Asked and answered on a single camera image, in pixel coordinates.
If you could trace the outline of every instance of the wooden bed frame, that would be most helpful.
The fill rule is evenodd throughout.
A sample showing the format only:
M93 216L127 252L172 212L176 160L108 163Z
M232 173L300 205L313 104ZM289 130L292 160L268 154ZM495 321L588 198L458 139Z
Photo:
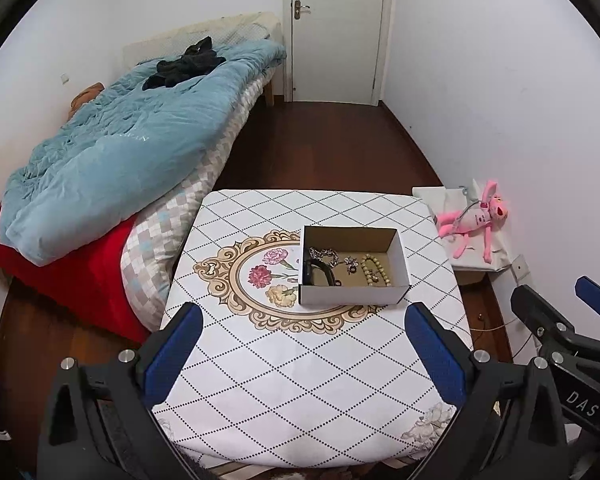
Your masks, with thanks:
M262 90L264 101L267 103L267 108L271 108L276 102L273 97L273 82L269 81Z

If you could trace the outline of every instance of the jewelry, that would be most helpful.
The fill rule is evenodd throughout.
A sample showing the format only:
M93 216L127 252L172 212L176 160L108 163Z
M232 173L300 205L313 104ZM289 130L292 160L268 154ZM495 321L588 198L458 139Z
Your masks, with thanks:
M338 253L333 249L316 249L315 247L309 247L309 254L312 258L322 259L325 256L331 258L330 262L327 262L327 265L333 269L333 267L338 265L346 265L347 272L349 274L355 274L358 270L358 261L351 256L347 256L342 262L340 261L340 257Z
M375 256L371 256L371 254L365 254L365 257L362 259L362 271L365 273L366 284L368 286L374 286L374 283L377 283L380 281L380 278L378 278L378 275L374 272L371 272L371 270L366 266L367 261L373 262L373 264L376 266L376 268L378 269L378 272L380 273L380 275L382 276L382 279L384 280L384 285L391 286L391 280L389 279L389 276L387 275L386 271L384 270L384 267L380 264L380 261Z
M304 256L302 258L302 282L305 285L314 284L314 267L320 269L327 280L327 284L330 286L341 286L342 282L336 280L331 267L328 266L320 258L312 258L310 251L304 250Z

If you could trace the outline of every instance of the door handle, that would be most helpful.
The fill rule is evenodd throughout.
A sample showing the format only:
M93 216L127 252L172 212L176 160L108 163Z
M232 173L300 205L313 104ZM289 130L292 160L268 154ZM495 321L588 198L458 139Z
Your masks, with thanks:
M296 0L296 1L294 2L294 18L295 18L296 20L299 20L299 19L300 19L300 10L301 10L301 9L311 9L311 7L310 7L310 6L308 6L308 5L302 5L302 4L300 3L300 0Z

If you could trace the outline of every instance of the baseboard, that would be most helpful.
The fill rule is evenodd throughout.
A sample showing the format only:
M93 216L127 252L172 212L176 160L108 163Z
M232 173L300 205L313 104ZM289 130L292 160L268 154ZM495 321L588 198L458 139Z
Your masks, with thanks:
M432 182L435 182L438 186L442 186L442 181L440 180L439 176L437 176L436 172L429 164L427 157L425 157L424 153L422 153L420 151L420 148L415 143L415 141L413 139L411 139L411 136L410 136L409 132L407 131L407 129L404 126L402 126L402 123L398 120L398 118L394 115L394 113L391 110L389 110L389 107L384 103L384 101L380 100L378 102L378 106L380 108L382 108L382 110L384 110L384 113L387 114L387 116L396 124L396 126L398 126L398 128L402 132L402 136L404 137L404 140L406 140L406 142L408 143L411 151L413 151L413 153L415 153L416 157L420 159L422 167L424 168L425 172L427 173L427 177L430 178L430 180Z

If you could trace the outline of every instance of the blue comforter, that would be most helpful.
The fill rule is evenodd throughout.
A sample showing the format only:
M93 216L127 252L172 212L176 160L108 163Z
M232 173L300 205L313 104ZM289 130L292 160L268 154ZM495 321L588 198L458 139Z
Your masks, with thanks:
M284 47L270 40L216 51L225 63L173 88L142 91L158 60L140 64L39 144L7 182L0 243L46 265L106 234L191 173L248 82L285 57Z

